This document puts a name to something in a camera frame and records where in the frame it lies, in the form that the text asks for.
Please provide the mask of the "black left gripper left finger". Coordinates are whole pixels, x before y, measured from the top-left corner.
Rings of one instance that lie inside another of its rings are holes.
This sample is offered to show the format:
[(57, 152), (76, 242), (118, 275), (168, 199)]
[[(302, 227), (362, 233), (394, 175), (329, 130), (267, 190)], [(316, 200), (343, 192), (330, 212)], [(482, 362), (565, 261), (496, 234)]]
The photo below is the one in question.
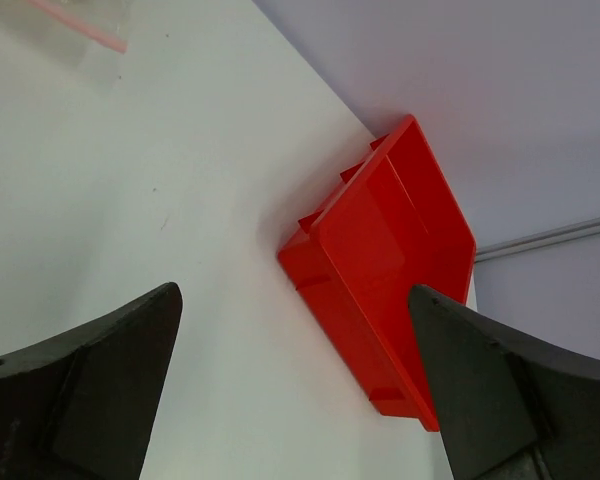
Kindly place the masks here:
[(0, 479), (137, 479), (183, 300), (165, 283), (0, 356)]

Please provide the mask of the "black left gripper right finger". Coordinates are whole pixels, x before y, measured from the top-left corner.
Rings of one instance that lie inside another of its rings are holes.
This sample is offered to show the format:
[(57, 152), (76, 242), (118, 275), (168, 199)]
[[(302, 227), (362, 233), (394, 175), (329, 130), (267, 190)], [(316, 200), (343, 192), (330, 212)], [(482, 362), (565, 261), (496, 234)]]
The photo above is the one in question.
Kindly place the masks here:
[(416, 285), (408, 307), (456, 479), (600, 479), (600, 360)]

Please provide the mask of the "clear zip top bag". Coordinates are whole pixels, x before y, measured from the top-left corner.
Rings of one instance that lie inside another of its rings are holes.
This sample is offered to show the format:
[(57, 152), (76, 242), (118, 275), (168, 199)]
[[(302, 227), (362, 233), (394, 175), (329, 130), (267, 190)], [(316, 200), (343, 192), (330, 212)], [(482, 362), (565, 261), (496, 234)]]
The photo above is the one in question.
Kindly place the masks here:
[(0, 1), (0, 34), (104, 90), (122, 79), (131, 1)]

